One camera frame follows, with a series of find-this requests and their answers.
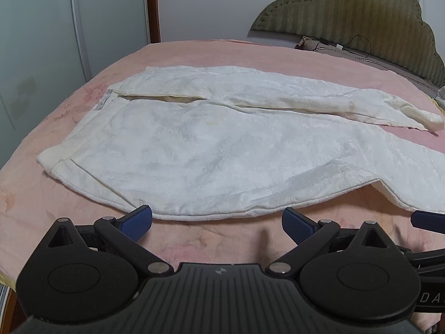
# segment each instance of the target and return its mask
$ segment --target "metal screw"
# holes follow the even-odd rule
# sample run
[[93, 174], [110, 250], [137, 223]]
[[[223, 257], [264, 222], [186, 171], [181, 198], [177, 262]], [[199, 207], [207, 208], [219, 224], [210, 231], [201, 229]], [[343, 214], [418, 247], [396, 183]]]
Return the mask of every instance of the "metal screw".
[[285, 262], [274, 262], [269, 265], [269, 269], [277, 274], [285, 274], [291, 271], [292, 267]]
[[168, 271], [170, 266], [166, 264], [165, 262], [152, 262], [150, 265], [147, 266], [148, 271], [152, 272], [153, 274], [163, 274]]

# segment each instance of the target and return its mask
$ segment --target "white wall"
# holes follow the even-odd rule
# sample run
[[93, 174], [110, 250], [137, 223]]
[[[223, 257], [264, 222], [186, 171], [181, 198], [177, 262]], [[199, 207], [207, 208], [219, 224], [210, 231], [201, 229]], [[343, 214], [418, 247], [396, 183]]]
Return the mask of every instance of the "white wall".
[[[265, 34], [248, 34], [259, 13], [274, 1], [158, 0], [161, 40], [237, 39], [264, 43], [267, 40], [257, 36]], [[293, 47], [295, 40], [296, 37], [281, 35], [279, 40], [268, 43]]]
[[445, 62], [445, 0], [424, 0], [422, 11], [434, 32], [436, 50]]

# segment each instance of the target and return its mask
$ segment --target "logo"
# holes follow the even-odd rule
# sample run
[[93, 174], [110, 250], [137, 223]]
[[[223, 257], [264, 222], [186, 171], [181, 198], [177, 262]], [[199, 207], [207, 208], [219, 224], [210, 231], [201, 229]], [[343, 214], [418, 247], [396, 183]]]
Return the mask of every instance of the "logo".
[[227, 272], [227, 270], [224, 269], [223, 267], [220, 267], [219, 269], [216, 269], [215, 272], [216, 272], [218, 275], [222, 275], [222, 274], [225, 274], [225, 273]]
[[441, 300], [441, 293], [431, 294], [430, 293], [422, 293], [422, 297], [419, 300], [420, 304], [428, 304], [428, 305], [441, 305], [445, 300]]

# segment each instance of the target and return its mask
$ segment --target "pink bed sheet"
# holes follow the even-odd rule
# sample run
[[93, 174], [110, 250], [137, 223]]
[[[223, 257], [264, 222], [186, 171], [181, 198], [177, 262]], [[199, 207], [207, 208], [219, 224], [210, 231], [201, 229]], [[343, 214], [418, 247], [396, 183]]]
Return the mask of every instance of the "pink bed sheet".
[[[85, 225], [102, 216], [122, 216], [121, 212], [90, 201], [48, 176], [36, 163], [36, 157], [60, 143], [110, 84], [146, 66], [175, 65], [237, 65], [356, 88], [376, 88], [440, 114], [431, 100], [403, 77], [343, 58], [235, 41], [148, 45], [75, 91], [22, 141], [0, 171], [0, 281], [14, 288], [19, 272], [56, 218], [69, 217], [75, 224]], [[444, 131], [432, 134], [382, 128], [445, 153]], [[413, 251], [445, 247], [445, 235], [414, 229], [409, 222], [410, 212], [393, 206], [371, 186], [301, 211], [315, 221], [330, 218], [342, 227], [359, 227], [364, 220], [376, 220], [397, 244]], [[280, 214], [196, 223], [155, 220], [139, 243], [175, 267], [181, 261], [266, 265], [295, 246], [282, 231]], [[426, 329], [438, 320], [438, 315], [418, 315], [415, 322]]]

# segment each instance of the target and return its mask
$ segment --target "green headboard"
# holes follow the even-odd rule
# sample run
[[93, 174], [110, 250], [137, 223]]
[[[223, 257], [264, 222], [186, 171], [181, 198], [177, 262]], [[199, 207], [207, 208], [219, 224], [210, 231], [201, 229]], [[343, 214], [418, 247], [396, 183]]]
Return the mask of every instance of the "green headboard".
[[[370, 52], [439, 87], [445, 85], [444, 63], [417, 0], [276, 0], [259, 14], [251, 30], [349, 43], [350, 48]], [[366, 37], [370, 45], [364, 39], [352, 40], [355, 35]]]

